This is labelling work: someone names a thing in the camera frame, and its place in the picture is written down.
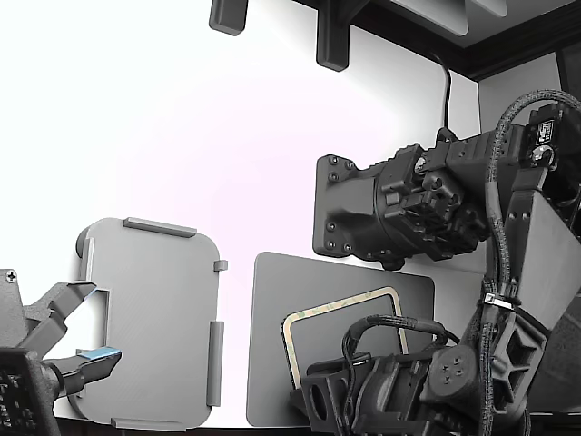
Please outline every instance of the gray tablet holder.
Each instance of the gray tablet holder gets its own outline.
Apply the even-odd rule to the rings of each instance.
[[[315,261],[276,253],[258,256],[254,271],[251,349],[246,415],[253,427],[308,427],[289,405],[291,376],[281,338],[281,325],[291,313],[335,302],[379,288],[392,287],[399,295],[402,315],[434,318],[434,283],[428,277],[335,262]],[[358,319],[393,313],[385,296],[293,324],[292,336],[300,373],[315,362],[338,359],[341,338]],[[432,338],[406,332],[409,352],[418,352]],[[395,330],[372,329],[359,349],[375,355],[399,351]]]
[[[185,431],[220,405],[227,268],[195,229],[103,219],[77,241],[81,277],[107,295],[105,344],[122,350],[111,377],[69,397],[87,420],[120,429]]]

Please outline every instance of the black bolt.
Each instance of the black bolt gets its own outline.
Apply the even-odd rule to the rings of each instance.
[[[436,179],[434,181],[434,183],[432,184],[432,191],[436,191],[437,189],[442,187],[442,180],[441,179]]]

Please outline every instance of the screw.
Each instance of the screw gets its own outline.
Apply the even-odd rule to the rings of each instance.
[[[416,162],[416,166],[414,166],[414,171],[416,173],[419,173],[425,164],[426,164],[426,159],[423,157],[420,157],[418,159],[418,161]]]
[[[16,271],[15,270],[10,270],[6,273],[6,281],[9,283],[16,283],[16,280],[18,278],[16,277]]]
[[[441,179],[436,179],[434,181],[434,183],[432,184],[432,191],[436,191],[437,189],[442,187],[442,180]]]

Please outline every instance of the metal bracket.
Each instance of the metal bracket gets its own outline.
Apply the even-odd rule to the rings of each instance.
[[[236,36],[246,27],[248,0],[212,0],[210,28]]]
[[[317,24],[317,64],[333,71],[349,66],[350,24],[369,0],[321,0]]]
[[[66,318],[97,287],[92,282],[62,282],[30,306],[23,306],[13,270],[0,270],[0,347],[35,351],[42,359],[66,334]]]

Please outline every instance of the dark gray panel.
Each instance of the dark gray panel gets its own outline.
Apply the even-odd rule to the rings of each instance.
[[[341,263],[316,261],[276,253],[258,256],[254,271],[251,349],[248,376],[247,419],[254,427],[296,427],[307,425],[288,405],[292,390],[289,367],[281,338],[281,325],[291,313],[334,302],[386,286],[399,294],[402,313],[424,319],[434,316],[434,283],[428,277],[384,272]],[[389,312],[387,297],[362,303],[359,308],[339,316],[321,315],[293,330],[302,372],[322,355],[340,357],[340,338],[346,325],[374,312]],[[394,332],[371,335],[368,341],[391,342],[391,346],[369,345],[382,352],[399,352]],[[410,352],[424,348],[431,337],[406,332]],[[326,342],[335,342],[332,347]]]

